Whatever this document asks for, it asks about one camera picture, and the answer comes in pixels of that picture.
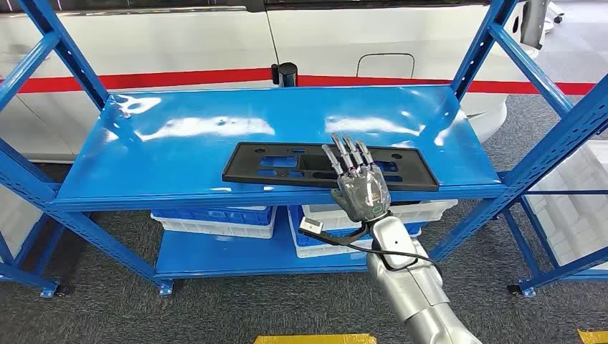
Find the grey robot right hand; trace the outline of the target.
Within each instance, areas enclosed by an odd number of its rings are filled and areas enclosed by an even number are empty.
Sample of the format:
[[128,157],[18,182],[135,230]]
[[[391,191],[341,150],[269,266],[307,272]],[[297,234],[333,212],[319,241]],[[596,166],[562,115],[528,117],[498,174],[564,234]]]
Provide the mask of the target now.
[[331,190],[334,201],[353,222],[375,221],[389,213],[390,193],[381,169],[361,140],[331,133],[339,156],[329,145],[322,149],[336,172],[338,188]]

